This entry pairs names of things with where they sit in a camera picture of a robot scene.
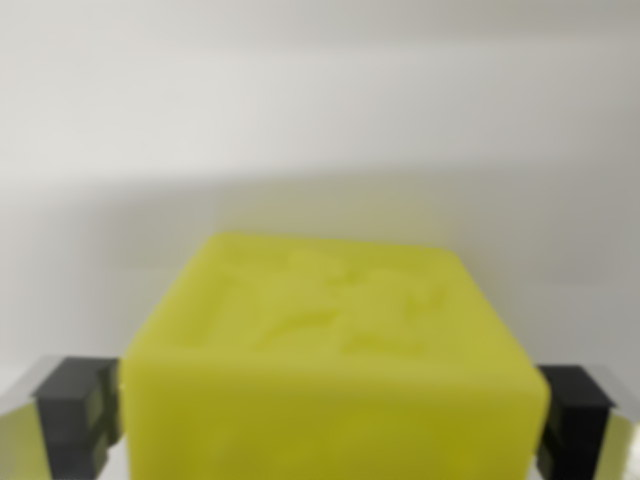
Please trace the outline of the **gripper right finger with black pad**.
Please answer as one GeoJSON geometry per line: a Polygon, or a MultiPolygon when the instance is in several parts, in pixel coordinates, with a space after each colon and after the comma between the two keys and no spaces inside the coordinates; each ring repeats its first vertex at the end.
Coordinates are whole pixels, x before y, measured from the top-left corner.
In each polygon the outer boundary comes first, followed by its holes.
{"type": "Polygon", "coordinates": [[[536,468],[543,479],[637,479],[639,397],[598,365],[541,364],[550,404],[536,468]]]}

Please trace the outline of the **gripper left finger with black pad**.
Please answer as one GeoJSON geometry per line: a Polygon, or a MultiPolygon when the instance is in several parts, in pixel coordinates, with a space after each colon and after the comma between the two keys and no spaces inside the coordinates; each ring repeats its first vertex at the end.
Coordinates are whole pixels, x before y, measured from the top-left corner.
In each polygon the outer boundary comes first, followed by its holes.
{"type": "Polygon", "coordinates": [[[1,477],[97,479],[122,434],[118,358],[42,357],[1,393],[1,477]]]}

